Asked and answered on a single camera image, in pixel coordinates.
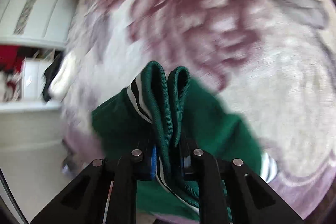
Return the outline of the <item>green varsity jacket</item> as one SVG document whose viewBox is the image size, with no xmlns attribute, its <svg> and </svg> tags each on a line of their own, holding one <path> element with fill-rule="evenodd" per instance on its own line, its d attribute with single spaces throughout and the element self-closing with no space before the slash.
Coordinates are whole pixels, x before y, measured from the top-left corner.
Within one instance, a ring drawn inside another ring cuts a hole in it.
<svg viewBox="0 0 336 224">
<path fill-rule="evenodd" d="M 278 171 L 242 118 L 225 112 L 185 67 L 166 75 L 159 63 L 149 62 L 128 87 L 92 112 L 92 127 L 110 160 L 141 141 L 153 141 L 154 179 L 138 183 L 137 208 L 171 222 L 199 220 L 198 184 L 183 181 L 173 171 L 181 136 L 194 139 L 218 159 L 242 159 L 265 182 L 271 182 Z"/>
</svg>

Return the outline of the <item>red hanging clothes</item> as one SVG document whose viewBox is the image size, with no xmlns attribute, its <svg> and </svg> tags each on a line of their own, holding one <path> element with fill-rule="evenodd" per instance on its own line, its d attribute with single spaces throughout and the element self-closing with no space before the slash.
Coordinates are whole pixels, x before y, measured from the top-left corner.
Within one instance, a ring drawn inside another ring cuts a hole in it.
<svg viewBox="0 0 336 224">
<path fill-rule="evenodd" d="M 0 49 L 0 64 L 1 71 L 6 73 L 20 73 L 22 63 L 25 59 L 20 53 L 20 46 L 1 45 Z"/>
</svg>

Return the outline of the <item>white folded garment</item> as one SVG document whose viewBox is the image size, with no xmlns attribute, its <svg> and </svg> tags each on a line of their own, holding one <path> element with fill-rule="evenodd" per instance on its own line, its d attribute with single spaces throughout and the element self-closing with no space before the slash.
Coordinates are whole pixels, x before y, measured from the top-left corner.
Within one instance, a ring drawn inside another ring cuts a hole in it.
<svg viewBox="0 0 336 224">
<path fill-rule="evenodd" d="M 53 100 L 62 101 L 69 91 L 77 72 L 77 57 L 73 52 L 66 54 L 60 68 L 48 88 Z"/>
</svg>

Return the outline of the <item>black garment on bed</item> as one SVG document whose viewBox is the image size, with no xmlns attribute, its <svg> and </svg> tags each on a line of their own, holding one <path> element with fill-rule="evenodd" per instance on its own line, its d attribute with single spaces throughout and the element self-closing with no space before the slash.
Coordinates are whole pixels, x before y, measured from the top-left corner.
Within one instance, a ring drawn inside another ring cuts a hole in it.
<svg viewBox="0 0 336 224">
<path fill-rule="evenodd" d="M 52 80 L 55 78 L 55 76 L 57 75 L 59 71 L 62 59 L 63 59 L 63 53 L 59 52 L 59 54 L 56 56 L 54 61 L 52 61 L 51 65 L 45 70 L 43 74 L 45 77 L 45 86 L 42 91 L 42 98 L 44 102 L 48 102 L 52 98 L 49 95 L 49 87 L 50 87 Z"/>
</svg>

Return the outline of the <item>white drawer unit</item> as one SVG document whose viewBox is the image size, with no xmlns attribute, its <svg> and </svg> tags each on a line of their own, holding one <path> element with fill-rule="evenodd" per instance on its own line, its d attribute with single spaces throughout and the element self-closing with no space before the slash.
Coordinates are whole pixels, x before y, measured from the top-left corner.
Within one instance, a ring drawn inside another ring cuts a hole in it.
<svg viewBox="0 0 336 224">
<path fill-rule="evenodd" d="M 43 88 L 46 80 L 45 70 L 52 64 L 52 61 L 43 59 L 24 59 L 22 65 L 22 99 L 25 101 L 36 101 L 42 98 Z"/>
</svg>

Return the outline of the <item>floral bed blanket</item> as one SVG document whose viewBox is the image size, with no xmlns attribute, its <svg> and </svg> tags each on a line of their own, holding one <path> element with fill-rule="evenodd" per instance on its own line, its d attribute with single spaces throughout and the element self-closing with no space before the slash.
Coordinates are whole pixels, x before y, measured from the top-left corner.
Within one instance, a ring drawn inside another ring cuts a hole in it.
<svg viewBox="0 0 336 224">
<path fill-rule="evenodd" d="M 331 0 L 80 0 L 63 101 L 75 169 L 102 155 L 91 112 L 150 61 L 185 66 L 243 115 L 277 161 L 272 187 L 304 219 L 335 204 L 335 7 Z"/>
</svg>

